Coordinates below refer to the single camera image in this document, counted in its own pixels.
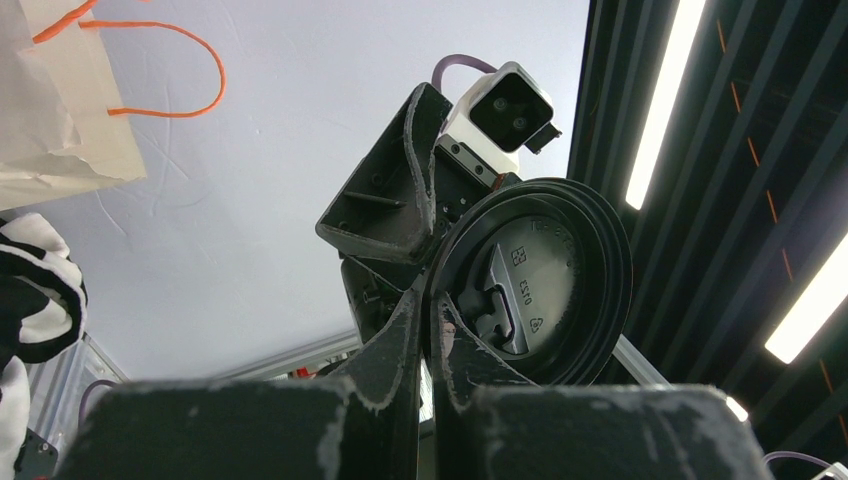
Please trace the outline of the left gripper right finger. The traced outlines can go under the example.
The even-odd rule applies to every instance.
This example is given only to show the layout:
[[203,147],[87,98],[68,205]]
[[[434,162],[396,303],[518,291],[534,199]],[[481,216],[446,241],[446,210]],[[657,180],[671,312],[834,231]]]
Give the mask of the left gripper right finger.
[[430,303],[441,479],[767,479],[751,428],[703,385],[538,386]]

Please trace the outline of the black coffee lid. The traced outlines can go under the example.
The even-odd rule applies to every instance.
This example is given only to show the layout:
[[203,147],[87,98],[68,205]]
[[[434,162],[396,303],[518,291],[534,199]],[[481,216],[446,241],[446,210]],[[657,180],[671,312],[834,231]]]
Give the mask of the black coffee lid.
[[445,237],[427,282],[462,326],[539,384],[588,385],[608,363],[633,285],[627,234],[591,187],[537,178],[484,196]]

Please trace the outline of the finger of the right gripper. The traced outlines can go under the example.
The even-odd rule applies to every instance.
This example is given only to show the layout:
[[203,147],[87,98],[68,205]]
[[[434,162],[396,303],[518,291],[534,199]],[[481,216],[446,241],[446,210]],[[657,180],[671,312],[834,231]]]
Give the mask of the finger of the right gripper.
[[452,103],[417,85],[315,225],[340,253],[420,261],[435,238],[434,148]]

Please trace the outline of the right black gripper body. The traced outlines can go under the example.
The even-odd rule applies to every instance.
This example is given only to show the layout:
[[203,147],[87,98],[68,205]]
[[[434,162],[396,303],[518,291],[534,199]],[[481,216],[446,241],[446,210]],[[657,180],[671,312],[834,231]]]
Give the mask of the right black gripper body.
[[[359,338],[367,343],[386,325],[402,293],[426,271],[444,237],[472,206],[489,193],[521,181],[517,174],[478,178],[438,146],[434,150],[434,238],[412,263],[339,255],[349,306]],[[372,172],[376,191],[345,192],[343,200],[353,207],[367,226],[387,227],[391,233],[410,233],[406,209],[412,206],[412,188],[401,183],[399,170],[386,182],[380,172]]]

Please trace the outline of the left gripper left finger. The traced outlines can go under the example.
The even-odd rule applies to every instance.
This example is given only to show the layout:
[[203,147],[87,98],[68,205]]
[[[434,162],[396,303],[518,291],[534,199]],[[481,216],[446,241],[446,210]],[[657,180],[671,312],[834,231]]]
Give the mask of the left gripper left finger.
[[330,374],[119,385],[92,409],[61,479],[413,479],[421,292]]

